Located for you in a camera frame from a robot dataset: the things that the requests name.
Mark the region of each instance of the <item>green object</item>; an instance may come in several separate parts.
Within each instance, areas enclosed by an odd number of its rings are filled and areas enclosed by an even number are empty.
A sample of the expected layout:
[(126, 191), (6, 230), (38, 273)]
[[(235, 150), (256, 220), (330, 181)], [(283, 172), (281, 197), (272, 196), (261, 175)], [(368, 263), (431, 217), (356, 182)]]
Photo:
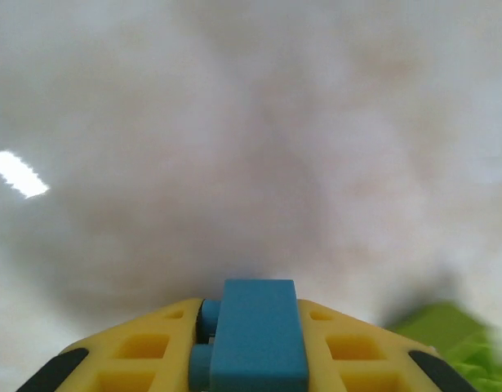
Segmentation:
[(488, 326), (450, 302), (427, 305), (387, 327), (431, 345), (481, 392), (502, 392), (502, 367), (495, 363)]

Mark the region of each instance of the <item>yellow plastic part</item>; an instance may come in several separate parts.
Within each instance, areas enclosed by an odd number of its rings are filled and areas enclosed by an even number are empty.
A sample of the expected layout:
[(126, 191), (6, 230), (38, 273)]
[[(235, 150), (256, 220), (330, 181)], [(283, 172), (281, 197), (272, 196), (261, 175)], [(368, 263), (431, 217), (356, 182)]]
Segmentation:
[(408, 355), (431, 347), (299, 300), (309, 392), (441, 392)]
[(89, 355), (57, 392), (188, 392), (201, 304), (177, 302), (72, 344), (62, 352), (83, 347)]

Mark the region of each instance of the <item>blue connector piece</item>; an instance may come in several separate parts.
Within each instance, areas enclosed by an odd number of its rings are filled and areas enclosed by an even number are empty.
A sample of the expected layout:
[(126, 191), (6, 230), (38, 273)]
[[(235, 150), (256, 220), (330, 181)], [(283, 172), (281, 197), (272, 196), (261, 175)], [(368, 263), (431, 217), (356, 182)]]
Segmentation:
[(291, 280), (228, 280), (219, 311), (214, 302), (204, 302), (207, 307), (199, 320), (202, 334), (214, 329), (214, 345), (212, 350), (194, 346), (189, 362), (191, 390), (308, 390), (309, 366)]

